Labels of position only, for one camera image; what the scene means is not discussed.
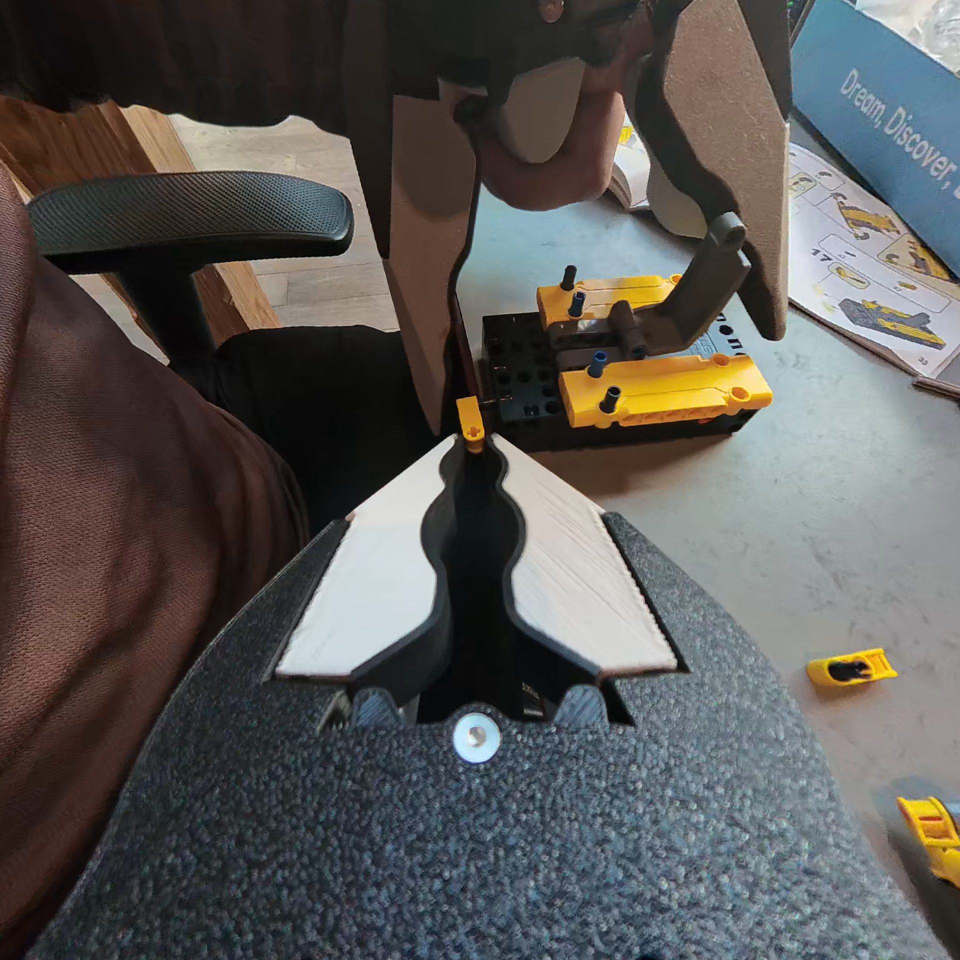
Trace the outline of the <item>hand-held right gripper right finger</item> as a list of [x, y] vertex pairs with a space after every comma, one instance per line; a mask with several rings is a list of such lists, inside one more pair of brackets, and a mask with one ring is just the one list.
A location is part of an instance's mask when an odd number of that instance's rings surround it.
[[517, 521], [507, 612], [533, 645], [587, 682], [673, 673], [675, 653], [605, 523], [605, 512], [499, 434], [497, 491]]

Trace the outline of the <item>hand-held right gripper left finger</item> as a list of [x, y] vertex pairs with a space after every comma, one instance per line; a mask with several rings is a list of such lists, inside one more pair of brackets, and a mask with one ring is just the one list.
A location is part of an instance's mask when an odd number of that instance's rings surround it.
[[366, 498], [346, 528], [275, 675], [421, 694], [450, 665], [445, 555], [465, 444], [449, 436]]

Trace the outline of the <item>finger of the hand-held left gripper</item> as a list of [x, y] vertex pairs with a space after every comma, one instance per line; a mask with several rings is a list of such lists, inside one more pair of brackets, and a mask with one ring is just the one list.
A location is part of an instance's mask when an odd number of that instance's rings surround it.
[[476, 390], [456, 291], [469, 256], [478, 170], [468, 133], [440, 100], [392, 100], [390, 296], [414, 389], [431, 431], [453, 397]]
[[786, 2], [647, 2], [649, 51], [626, 75], [651, 160], [649, 203], [669, 232], [702, 238], [720, 215], [746, 229], [739, 297], [758, 333], [786, 334], [789, 114]]

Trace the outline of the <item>person's left forearm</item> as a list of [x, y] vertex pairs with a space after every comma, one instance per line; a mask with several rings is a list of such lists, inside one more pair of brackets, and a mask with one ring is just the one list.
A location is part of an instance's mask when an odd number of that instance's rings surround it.
[[348, 132], [347, 82], [386, 64], [384, 2], [3, 1], [2, 95], [114, 102], [226, 127]]

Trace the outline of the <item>grey desk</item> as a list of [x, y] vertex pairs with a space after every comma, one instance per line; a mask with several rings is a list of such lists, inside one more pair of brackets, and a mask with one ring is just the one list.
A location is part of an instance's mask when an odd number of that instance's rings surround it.
[[[537, 452], [716, 598], [822, 743], [876, 857], [958, 956], [958, 893], [898, 796], [958, 799], [958, 404], [803, 313], [768, 342], [727, 314], [774, 393], [730, 438]], [[813, 684], [883, 649], [897, 677]]]

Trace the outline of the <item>person's left hand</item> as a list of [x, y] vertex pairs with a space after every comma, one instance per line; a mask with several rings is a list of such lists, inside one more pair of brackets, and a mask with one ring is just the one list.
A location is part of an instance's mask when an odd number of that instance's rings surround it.
[[625, 73], [622, 61], [584, 71], [569, 131], [545, 162], [519, 160], [493, 131], [474, 125], [474, 151], [488, 192], [526, 211], [558, 210], [599, 198], [611, 181], [626, 118]]

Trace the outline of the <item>blue cardboard kit box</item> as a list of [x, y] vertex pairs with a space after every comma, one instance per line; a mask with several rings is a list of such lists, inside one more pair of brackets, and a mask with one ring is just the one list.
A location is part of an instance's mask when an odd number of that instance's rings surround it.
[[958, 78], [844, 1], [812, 3], [791, 62], [796, 110], [958, 274]]

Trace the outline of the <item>instruction booklet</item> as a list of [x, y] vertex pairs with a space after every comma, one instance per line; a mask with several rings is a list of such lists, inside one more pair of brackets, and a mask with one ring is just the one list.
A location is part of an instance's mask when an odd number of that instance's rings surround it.
[[646, 205], [700, 241], [665, 294], [633, 306], [652, 316], [647, 354], [691, 347], [738, 295], [767, 339], [784, 336], [791, 303], [934, 389], [958, 361], [958, 282], [890, 208], [787, 133], [776, 128], [759, 158], [743, 154], [733, 186], [708, 178], [695, 198], [630, 133]]

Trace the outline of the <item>person's dark trousers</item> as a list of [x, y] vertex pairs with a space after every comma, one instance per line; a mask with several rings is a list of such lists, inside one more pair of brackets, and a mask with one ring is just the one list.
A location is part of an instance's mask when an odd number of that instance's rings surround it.
[[399, 331], [296, 326], [233, 336], [173, 370], [289, 466], [311, 536], [438, 445]]

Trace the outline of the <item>black block with yellow panels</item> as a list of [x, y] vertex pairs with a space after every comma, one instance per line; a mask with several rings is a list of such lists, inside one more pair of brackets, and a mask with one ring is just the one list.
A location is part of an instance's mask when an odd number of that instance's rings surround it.
[[707, 227], [683, 273], [540, 286], [535, 309], [482, 319], [497, 433], [526, 452], [737, 433], [773, 402], [724, 309], [752, 263], [735, 212]]

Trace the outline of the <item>bundle of clear plastic bags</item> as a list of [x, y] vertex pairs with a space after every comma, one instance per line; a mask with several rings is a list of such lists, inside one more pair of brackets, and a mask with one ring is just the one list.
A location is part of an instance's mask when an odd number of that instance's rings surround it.
[[959, 1], [856, 1], [855, 6], [959, 75]]

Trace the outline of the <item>person's brown shirt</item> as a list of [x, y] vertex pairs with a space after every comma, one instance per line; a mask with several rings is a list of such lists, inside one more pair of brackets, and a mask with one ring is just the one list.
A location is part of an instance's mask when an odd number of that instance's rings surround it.
[[209, 642], [306, 544], [285, 462], [41, 258], [1, 179], [1, 952], [85, 869]]

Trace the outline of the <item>yellow vehicle hood assembly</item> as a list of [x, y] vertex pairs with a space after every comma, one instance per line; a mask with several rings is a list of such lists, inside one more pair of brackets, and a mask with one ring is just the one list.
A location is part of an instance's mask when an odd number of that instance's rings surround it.
[[959, 805], [935, 796], [896, 797], [906, 826], [925, 852], [934, 878], [959, 890]]

